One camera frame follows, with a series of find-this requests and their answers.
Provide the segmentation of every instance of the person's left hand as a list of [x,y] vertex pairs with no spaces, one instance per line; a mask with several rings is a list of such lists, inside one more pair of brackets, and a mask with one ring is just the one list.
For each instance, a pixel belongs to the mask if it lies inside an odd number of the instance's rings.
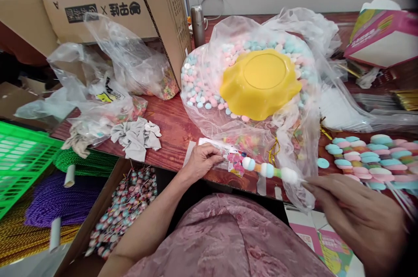
[[189,185],[204,177],[206,173],[216,165],[224,161],[221,151],[210,143],[197,145],[193,148],[189,161],[178,173],[177,176]]

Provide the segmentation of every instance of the cardboard tube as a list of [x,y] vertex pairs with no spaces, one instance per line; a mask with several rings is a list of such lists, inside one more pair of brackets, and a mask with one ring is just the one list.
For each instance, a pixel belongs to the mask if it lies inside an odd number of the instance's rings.
[[60,246],[61,217],[55,218],[51,224],[51,237],[49,240],[49,253],[54,252]]
[[74,184],[75,165],[70,165],[64,180],[64,188],[71,188]]

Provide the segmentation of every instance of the pastel candy ball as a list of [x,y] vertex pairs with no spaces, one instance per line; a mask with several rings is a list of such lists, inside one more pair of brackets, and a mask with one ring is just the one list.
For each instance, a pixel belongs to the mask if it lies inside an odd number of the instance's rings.
[[250,157],[244,157],[242,164],[244,169],[249,171],[253,171],[256,167],[256,161]]

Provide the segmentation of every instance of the gray cloth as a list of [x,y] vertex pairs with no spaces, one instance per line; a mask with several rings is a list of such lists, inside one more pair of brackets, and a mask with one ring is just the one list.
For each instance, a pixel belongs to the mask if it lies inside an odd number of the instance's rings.
[[161,148],[160,128],[144,118],[138,118],[135,122],[123,122],[112,128],[111,137],[113,143],[119,141],[124,147],[125,158],[139,162],[145,161],[146,149],[153,148],[154,151]]

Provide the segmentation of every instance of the white cable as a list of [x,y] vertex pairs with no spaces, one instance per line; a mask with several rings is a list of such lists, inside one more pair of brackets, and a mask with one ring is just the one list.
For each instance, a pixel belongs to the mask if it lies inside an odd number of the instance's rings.
[[219,19],[223,15],[223,12],[225,11],[225,3],[224,3],[223,0],[221,0],[221,1],[222,1],[222,11],[221,11],[221,14],[219,16],[217,16],[216,18],[211,18],[211,19],[205,18],[206,20],[208,20],[208,21],[217,20],[217,19]]

